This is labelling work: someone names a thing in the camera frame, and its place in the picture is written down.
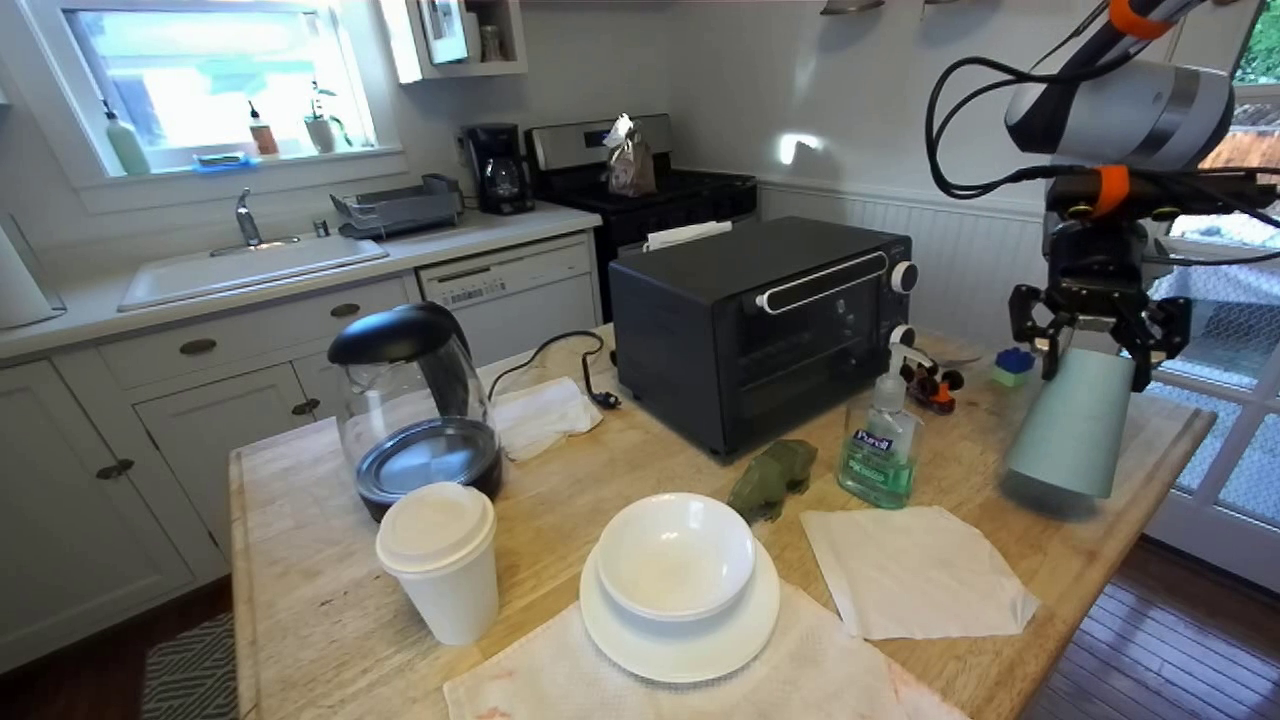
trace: butcher block countertop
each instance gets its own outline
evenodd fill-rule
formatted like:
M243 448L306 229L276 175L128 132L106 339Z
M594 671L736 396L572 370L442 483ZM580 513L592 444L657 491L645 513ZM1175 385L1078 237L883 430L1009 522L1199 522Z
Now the butcher block countertop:
M1202 441L1209 417L1131 396L1113 501L1090 513L1042 513L998 486L998 460L1031 391L995 386L982 370L982 361L969 362L950 417L921 413L910 502L940 502L975 522L1038 596L1038 612L1018 635L881 638L875 646L969 714L995 720L1017 714L1050 671ZM576 374L576 346L554 344L520 385L549 374ZM821 450L811 486L793 496L780 520L757 522L780 577L825 606L830 596L800 513L863 509L830 480L838 430L838 408L788 430ZM475 644L442 646L370 555L377 522L348 480L334 419L247 444L233 450L227 470L238 714L449 714L442 678L576 605L576 577L610 513L652 491L729 496L745 464L749 454L707 460L633 400L587 434L559 441L528 464L502 464L501 615Z

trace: small bowl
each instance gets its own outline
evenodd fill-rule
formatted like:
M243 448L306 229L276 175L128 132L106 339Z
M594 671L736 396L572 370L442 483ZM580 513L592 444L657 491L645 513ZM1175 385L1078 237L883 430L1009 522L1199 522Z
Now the small bowl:
M717 615L749 587L751 571L751 526L713 496L645 496L598 532L602 596L652 623Z

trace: stove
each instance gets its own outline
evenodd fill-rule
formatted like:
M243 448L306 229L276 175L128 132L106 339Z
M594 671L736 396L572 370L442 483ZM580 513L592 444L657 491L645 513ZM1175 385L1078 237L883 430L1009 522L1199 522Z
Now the stove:
M705 224L705 218L738 218L757 213L757 180L725 172L680 172L671 166L671 118L636 116L641 136L652 149L657 191L649 195L610 195L602 136L610 118L587 122L545 122L528 126L530 186L549 204L594 213L594 277L598 277L598 313L610 320L607 265L614 256L641 251L649 230Z

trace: faucet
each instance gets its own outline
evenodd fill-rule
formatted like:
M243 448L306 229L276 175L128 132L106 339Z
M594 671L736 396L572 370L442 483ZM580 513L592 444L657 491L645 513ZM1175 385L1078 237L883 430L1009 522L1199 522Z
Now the faucet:
M247 209L247 191L238 191L238 200L234 200L234 229L238 229L243 249L263 244L263 230L254 229L250 209Z

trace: black toaster oven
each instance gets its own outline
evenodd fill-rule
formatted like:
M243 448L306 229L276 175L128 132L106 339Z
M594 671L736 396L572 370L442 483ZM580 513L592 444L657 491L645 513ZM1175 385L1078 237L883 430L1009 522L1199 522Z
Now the black toaster oven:
M607 271L625 391L717 460L868 386L915 277L906 237L800 216Z

